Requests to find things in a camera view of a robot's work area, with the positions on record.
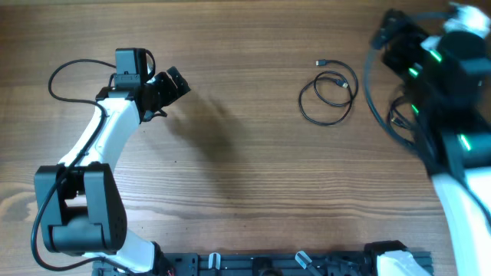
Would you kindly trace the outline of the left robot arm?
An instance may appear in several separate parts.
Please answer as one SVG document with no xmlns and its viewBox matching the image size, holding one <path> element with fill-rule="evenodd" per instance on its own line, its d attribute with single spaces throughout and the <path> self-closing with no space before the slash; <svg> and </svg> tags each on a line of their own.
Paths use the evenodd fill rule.
<svg viewBox="0 0 491 276">
<path fill-rule="evenodd" d="M 135 74 L 129 84 L 120 77 L 113 74 L 90 102 L 94 115 L 72 150 L 35 173 L 38 212 L 30 246 L 46 270 L 69 271 L 95 262 L 125 274 L 175 273 L 156 242 L 128 229 L 114 169 L 133 132 L 165 117 L 163 108 L 190 88 L 175 67 L 149 77 Z"/>
</svg>

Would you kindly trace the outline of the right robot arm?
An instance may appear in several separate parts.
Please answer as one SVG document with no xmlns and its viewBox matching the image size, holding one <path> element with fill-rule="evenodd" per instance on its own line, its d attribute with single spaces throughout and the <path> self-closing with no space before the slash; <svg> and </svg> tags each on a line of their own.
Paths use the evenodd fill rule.
<svg viewBox="0 0 491 276">
<path fill-rule="evenodd" d="M 410 107 L 408 140 L 391 126 L 390 114 L 373 111 L 396 142 L 424 164 L 443 207 L 458 273 L 490 273 L 490 125 L 478 105 L 490 58 L 490 19 L 478 8 L 408 15 L 388 10 L 374 33 L 364 66 L 371 95 L 371 66 L 380 56 L 403 82 L 389 108 Z"/>
</svg>

